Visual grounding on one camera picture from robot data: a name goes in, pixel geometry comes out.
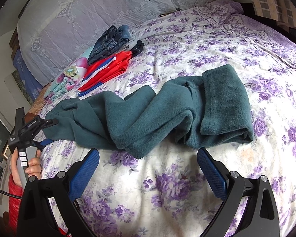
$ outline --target finger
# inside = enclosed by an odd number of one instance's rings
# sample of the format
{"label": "finger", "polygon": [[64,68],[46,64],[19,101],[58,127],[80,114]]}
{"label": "finger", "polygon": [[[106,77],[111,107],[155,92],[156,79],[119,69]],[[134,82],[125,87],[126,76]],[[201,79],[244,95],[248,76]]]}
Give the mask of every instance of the finger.
{"label": "finger", "polygon": [[30,177],[32,175],[35,175],[38,178],[38,180],[41,179],[41,174],[40,173],[31,173],[31,174],[28,175],[28,177]]}
{"label": "finger", "polygon": [[41,151],[40,151],[40,150],[37,150],[37,152],[36,152],[36,157],[37,157],[37,158],[40,158],[40,157],[41,157]]}
{"label": "finger", "polygon": [[28,162],[29,166],[40,165],[41,160],[39,158],[31,158]]}
{"label": "finger", "polygon": [[25,173],[31,174],[31,173],[40,173],[41,172],[41,166],[40,165],[35,165],[35,166],[30,166],[25,169]]}
{"label": "finger", "polygon": [[18,159],[18,150],[15,148],[12,157],[11,157],[11,170],[17,170],[16,161]]}

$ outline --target human hand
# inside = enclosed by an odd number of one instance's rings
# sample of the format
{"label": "human hand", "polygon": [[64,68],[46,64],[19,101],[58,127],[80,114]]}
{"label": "human hand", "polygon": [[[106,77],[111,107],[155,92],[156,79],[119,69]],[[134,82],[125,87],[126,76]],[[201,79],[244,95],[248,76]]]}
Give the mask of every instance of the human hand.
{"label": "human hand", "polygon": [[[28,174],[28,177],[35,175],[38,179],[41,178],[41,160],[39,159],[40,156],[41,156],[41,151],[37,150],[36,158],[32,158],[29,160],[28,162],[29,167],[25,169],[25,173]],[[14,183],[17,186],[22,187],[20,175],[18,174],[18,171],[17,171],[17,165],[16,165],[17,158],[18,158],[18,150],[16,148],[11,158],[11,171],[12,171],[12,177],[13,177]]]}

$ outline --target gray handle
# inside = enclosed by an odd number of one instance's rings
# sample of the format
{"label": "gray handle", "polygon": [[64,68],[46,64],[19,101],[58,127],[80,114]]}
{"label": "gray handle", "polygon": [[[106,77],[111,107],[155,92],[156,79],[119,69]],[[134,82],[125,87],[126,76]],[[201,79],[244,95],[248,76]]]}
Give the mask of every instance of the gray handle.
{"label": "gray handle", "polygon": [[28,168],[28,161],[32,158],[35,158],[36,154],[37,147],[34,146],[27,147],[26,152],[19,152],[18,154],[16,165],[23,189],[25,189],[25,185],[28,179],[28,176],[25,173],[25,169]]}

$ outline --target bed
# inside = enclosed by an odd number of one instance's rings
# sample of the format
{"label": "bed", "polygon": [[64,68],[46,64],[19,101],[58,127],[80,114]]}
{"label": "bed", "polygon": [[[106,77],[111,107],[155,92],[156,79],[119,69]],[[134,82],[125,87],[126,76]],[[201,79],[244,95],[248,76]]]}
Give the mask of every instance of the bed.
{"label": "bed", "polygon": [[[209,1],[134,29],[144,51],[124,74],[87,96],[110,90],[123,98],[143,85],[158,92],[167,80],[232,65],[249,96],[255,139],[208,151],[244,177],[269,177],[280,236],[287,236],[296,224],[296,45],[243,16],[240,4],[232,1]],[[76,97],[78,87],[46,104],[40,116]],[[43,139],[41,132],[38,140]],[[42,177],[67,171],[88,151],[73,141],[55,141],[43,150]],[[140,160],[123,151],[100,150],[100,164],[78,199],[82,216],[98,236],[200,236],[221,201],[205,180],[196,153],[174,144],[171,136]],[[58,225],[67,230],[55,201],[50,203]],[[243,199],[226,236],[235,231],[245,204]]]}

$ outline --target red sleeve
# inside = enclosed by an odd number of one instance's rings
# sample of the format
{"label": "red sleeve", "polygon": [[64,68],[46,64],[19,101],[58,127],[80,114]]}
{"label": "red sleeve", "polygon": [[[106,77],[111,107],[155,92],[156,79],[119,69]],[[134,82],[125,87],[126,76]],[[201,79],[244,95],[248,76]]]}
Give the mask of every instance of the red sleeve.
{"label": "red sleeve", "polygon": [[[8,179],[8,192],[13,195],[22,196],[23,195],[23,188],[17,186],[14,181],[12,174],[10,175]],[[8,202],[8,211],[9,211],[9,219],[8,219],[8,225],[11,227],[14,233],[16,233],[17,229],[17,219],[18,219],[18,212],[20,210],[21,200],[9,197]],[[61,234],[66,235],[66,233],[59,228],[59,231]]]}

